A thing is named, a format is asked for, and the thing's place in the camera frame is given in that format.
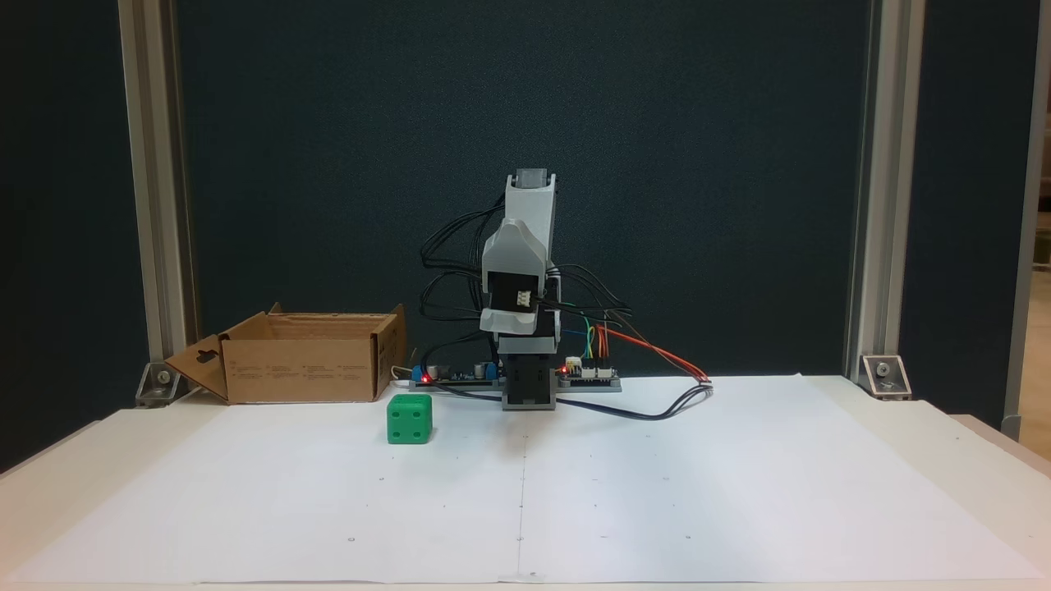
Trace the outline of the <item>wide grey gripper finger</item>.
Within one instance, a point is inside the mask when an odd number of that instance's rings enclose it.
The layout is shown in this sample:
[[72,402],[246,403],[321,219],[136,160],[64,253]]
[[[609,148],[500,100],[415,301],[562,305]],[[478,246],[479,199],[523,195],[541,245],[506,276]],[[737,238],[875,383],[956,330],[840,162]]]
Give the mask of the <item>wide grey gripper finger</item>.
[[485,273],[547,273],[547,247],[518,218],[504,218],[485,240]]

